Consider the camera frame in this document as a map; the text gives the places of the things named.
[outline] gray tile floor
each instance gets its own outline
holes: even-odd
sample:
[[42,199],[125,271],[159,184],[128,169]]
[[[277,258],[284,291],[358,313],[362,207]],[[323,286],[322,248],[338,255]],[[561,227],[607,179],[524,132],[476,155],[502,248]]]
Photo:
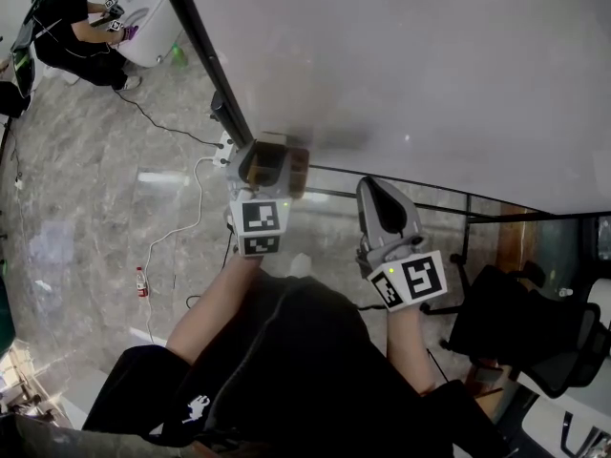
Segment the gray tile floor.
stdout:
[[[156,121],[218,140],[221,126],[208,119],[214,89],[192,47],[184,43],[185,69],[166,61],[138,70],[140,89],[125,96]],[[137,266],[149,244],[197,217],[196,160],[214,150],[193,139],[153,127],[111,90],[84,81],[69,86],[44,80],[32,109],[16,122],[23,189],[14,187],[17,162],[10,138],[0,165],[0,226],[9,233],[2,249],[9,262],[7,286],[17,335],[27,346],[41,385],[60,394],[92,368],[108,372],[133,344],[131,328],[146,331],[147,305],[135,289]],[[204,196],[197,228],[154,248],[149,266],[153,333],[167,338],[187,310],[185,299],[201,293],[220,271],[227,243],[222,212],[227,194],[224,170],[203,162]],[[354,191],[358,177],[312,171],[308,184]],[[464,197],[405,183],[414,201],[462,208]],[[474,209],[496,213],[497,204],[476,201]],[[444,259],[462,243],[461,217],[421,211],[432,248]],[[353,261],[361,234],[356,203],[349,198],[306,194],[294,204],[283,256],[264,268],[286,275],[293,256],[312,257],[312,274],[358,303],[376,303]],[[472,232],[469,271],[494,262],[497,227]],[[435,303],[462,298],[458,276],[446,265],[451,293]],[[382,312],[364,314],[373,341],[385,349]],[[450,378],[465,376],[465,358],[439,348],[450,317],[427,318],[426,339]]]

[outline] office chair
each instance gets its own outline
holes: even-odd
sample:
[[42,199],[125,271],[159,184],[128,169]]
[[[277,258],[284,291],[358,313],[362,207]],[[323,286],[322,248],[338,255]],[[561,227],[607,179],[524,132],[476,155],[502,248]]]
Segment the office chair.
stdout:
[[470,357],[472,363],[496,360],[523,371],[548,396],[555,398],[569,386],[587,386],[609,356],[611,332],[600,323],[600,308],[594,303],[552,301],[518,279],[542,285],[545,276],[534,263],[509,274],[488,265],[473,285],[457,264],[465,290],[461,305],[431,310],[427,315],[457,314],[445,349]]

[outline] person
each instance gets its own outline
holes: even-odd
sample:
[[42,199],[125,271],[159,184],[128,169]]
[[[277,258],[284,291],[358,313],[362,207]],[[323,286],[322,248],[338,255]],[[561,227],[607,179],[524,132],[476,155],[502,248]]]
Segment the person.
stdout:
[[[9,67],[10,61],[0,61],[0,73]],[[9,81],[0,81],[0,115],[19,118],[32,104],[32,96],[22,97],[19,89]]]
[[417,307],[388,314],[385,358],[345,296],[260,264],[234,255],[165,347],[125,351],[83,429],[205,457],[509,454],[463,384],[434,389]]
[[134,36],[134,28],[103,31],[89,23],[90,13],[103,13],[103,4],[87,0],[45,0],[34,13],[34,46],[43,63],[97,86],[132,90],[141,82],[123,71],[126,59],[109,45]]

